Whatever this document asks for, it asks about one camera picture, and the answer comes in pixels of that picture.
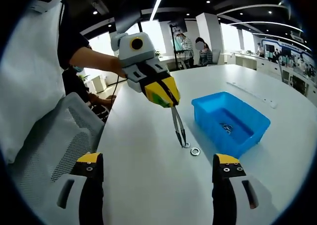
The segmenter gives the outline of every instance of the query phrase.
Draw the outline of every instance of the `black ceiling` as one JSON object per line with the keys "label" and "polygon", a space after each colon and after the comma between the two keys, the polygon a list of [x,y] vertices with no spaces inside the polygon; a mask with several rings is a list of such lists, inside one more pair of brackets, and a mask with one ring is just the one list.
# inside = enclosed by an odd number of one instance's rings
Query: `black ceiling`
{"label": "black ceiling", "polygon": [[[88,27],[97,24],[103,20],[110,19],[114,16],[120,5],[124,0],[67,0],[70,6],[70,14],[77,28],[82,31]],[[150,9],[154,7],[156,0],[137,0],[140,9]],[[220,14],[224,11],[232,10],[239,7],[245,7],[255,4],[274,4],[277,5],[282,0],[209,0],[210,3],[206,3],[208,0],[162,0],[160,8],[162,7],[182,7],[185,10],[181,12],[164,12],[157,13],[156,18],[160,21],[172,20],[175,16],[184,16],[184,18],[195,18],[197,15],[207,12],[213,14]],[[278,22],[287,25],[291,25],[302,29],[300,18],[295,15],[293,10],[290,11],[290,6],[283,0],[283,6],[261,6],[244,8],[232,12],[225,13],[225,16],[219,16],[220,21],[223,23],[234,23],[236,21],[266,21],[266,22]],[[98,14],[93,15],[94,10],[98,10]],[[148,20],[150,14],[142,16],[143,20]],[[289,27],[272,25],[272,24],[250,24],[250,26],[257,30],[271,35],[281,36],[288,39],[290,37],[290,31],[299,33],[299,31],[291,29]],[[249,27],[242,24],[236,25],[238,28],[242,28],[249,31]],[[92,32],[89,37],[100,34],[100,31],[115,31],[115,26],[111,29],[107,29],[107,26],[102,27],[99,31]],[[301,37],[307,41],[305,36],[301,34]]]}

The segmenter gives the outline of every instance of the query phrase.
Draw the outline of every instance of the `chair backrest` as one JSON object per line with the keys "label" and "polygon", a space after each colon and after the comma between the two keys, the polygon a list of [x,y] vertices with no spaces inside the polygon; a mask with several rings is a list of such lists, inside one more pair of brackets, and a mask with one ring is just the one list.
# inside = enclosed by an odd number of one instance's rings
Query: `chair backrest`
{"label": "chair backrest", "polygon": [[220,50],[219,49],[213,49],[212,50],[212,63],[217,65],[219,61],[220,56]]}
{"label": "chair backrest", "polygon": [[76,93],[61,99],[54,110],[34,124],[8,168],[36,214],[47,203],[45,198],[55,181],[70,173],[79,157],[96,151],[103,127],[104,123]]}

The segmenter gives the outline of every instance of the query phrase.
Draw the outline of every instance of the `metal washer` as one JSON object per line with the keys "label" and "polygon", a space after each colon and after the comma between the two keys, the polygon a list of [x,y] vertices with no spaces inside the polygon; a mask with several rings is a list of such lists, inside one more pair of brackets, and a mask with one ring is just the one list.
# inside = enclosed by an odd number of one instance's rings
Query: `metal washer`
{"label": "metal washer", "polygon": [[186,142],[185,145],[183,145],[183,148],[190,148],[190,143]]}
{"label": "metal washer", "polygon": [[190,154],[194,157],[198,156],[200,154],[200,150],[197,147],[194,147],[190,150]]}

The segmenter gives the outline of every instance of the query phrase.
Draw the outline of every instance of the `ceiling light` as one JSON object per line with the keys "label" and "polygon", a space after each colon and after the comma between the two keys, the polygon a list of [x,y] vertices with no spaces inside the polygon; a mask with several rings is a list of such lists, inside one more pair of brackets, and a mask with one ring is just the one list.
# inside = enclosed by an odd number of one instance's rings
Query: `ceiling light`
{"label": "ceiling light", "polygon": [[153,12],[152,12],[151,17],[150,17],[150,21],[153,21],[154,16],[155,16],[155,14],[157,13],[157,10],[158,10],[158,8],[159,8],[159,4],[160,4],[161,1],[162,1],[162,0],[157,0],[157,1],[155,2],[154,8],[153,8]]}
{"label": "ceiling light", "polygon": [[280,36],[275,36],[275,35],[270,35],[270,34],[265,34],[265,33],[253,33],[253,35],[269,36],[269,37],[274,37],[274,38],[280,38],[280,39],[288,40],[290,42],[296,43],[296,44],[302,46],[303,48],[306,48],[307,50],[311,51],[311,49],[306,47],[305,45],[303,45],[301,43],[298,43],[298,42],[295,42],[294,40],[291,40],[291,39],[288,39],[288,38],[283,38],[283,37],[280,37]]}
{"label": "ceiling light", "polygon": [[289,28],[293,28],[296,29],[297,31],[300,32],[304,32],[302,29],[287,25],[287,24],[283,24],[283,23],[275,23],[275,22],[263,22],[263,21],[249,21],[249,22],[238,22],[238,23],[229,23],[228,25],[236,25],[236,24],[245,24],[245,23],[265,23],[265,24],[277,24],[277,25],[281,25],[281,26],[285,26],[285,27],[289,27]]}

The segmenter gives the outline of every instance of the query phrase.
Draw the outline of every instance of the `blue container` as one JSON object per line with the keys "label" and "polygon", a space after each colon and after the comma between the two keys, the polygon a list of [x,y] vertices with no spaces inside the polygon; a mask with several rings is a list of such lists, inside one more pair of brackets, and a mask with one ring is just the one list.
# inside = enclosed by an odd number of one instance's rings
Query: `blue container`
{"label": "blue container", "polygon": [[219,152],[235,158],[256,145],[270,125],[267,117],[227,92],[194,99],[192,105],[196,123]]}

